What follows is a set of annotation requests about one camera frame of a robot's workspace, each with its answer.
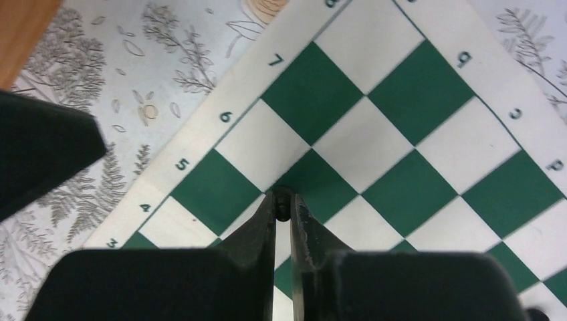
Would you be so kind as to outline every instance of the floral tablecloth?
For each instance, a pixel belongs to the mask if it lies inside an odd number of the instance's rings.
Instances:
[[[49,267],[83,244],[286,2],[64,3],[12,90],[93,114],[109,151],[0,225],[0,320],[23,317]],[[470,2],[567,122],[567,3]]]

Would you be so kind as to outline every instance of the green and white chessboard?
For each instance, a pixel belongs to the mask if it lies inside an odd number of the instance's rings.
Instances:
[[[207,247],[287,185],[357,250],[478,251],[567,320],[567,129],[464,0],[292,1],[85,247]],[[275,320],[292,319],[278,223]]]

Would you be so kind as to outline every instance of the wooden surface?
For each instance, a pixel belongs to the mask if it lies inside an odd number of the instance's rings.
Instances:
[[[10,89],[61,2],[0,0],[0,89]]]

